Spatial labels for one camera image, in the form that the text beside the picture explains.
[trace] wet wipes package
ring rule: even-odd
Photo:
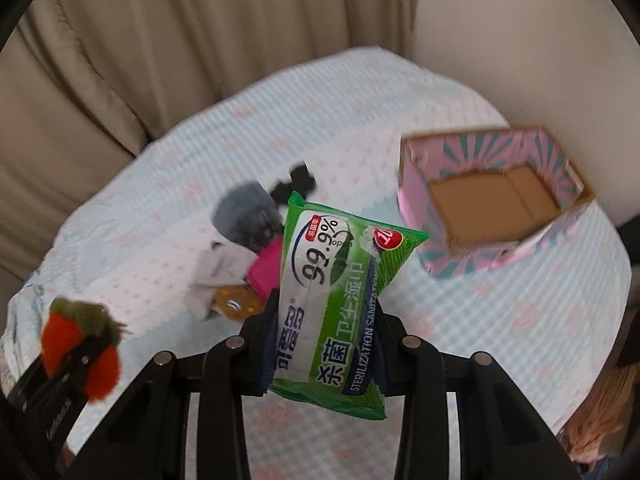
[[[373,382],[374,324],[379,293],[425,233],[289,200],[274,380],[291,400],[382,420]]]

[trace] metal screw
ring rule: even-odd
[[[164,366],[169,364],[173,360],[173,358],[174,356],[171,354],[171,352],[162,350],[161,352],[158,352],[156,355],[154,355],[154,362],[158,366]]]
[[[226,340],[225,344],[228,348],[235,350],[236,348],[240,348],[242,345],[244,345],[244,337],[239,335],[233,335]]]
[[[415,335],[406,335],[402,338],[402,344],[406,348],[418,348],[420,346],[420,338]]]
[[[474,355],[474,360],[482,366],[488,366],[494,361],[487,352],[478,352]]]

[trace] red label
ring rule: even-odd
[[[393,229],[373,229],[373,239],[380,249],[390,251],[402,243],[402,233]]]
[[[313,215],[309,227],[306,229],[305,238],[307,242],[313,242],[318,234],[318,226],[320,225],[321,218],[318,215]]]

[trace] orange plush toy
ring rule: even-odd
[[[49,308],[49,319],[42,330],[42,365],[49,377],[54,375],[65,356],[87,335],[99,336],[107,330],[111,343],[89,368],[84,392],[89,402],[103,400],[118,383],[120,359],[116,350],[122,338],[122,326],[99,304],[56,298]]]

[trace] pink and teal striped box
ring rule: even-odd
[[[558,214],[523,239],[476,245],[456,241],[430,186],[467,174],[507,173],[524,165],[551,193]],[[593,200],[591,186],[543,126],[417,133],[401,141],[400,213],[408,227],[429,233],[418,254],[425,270],[436,278],[501,267],[541,251],[569,236]]]

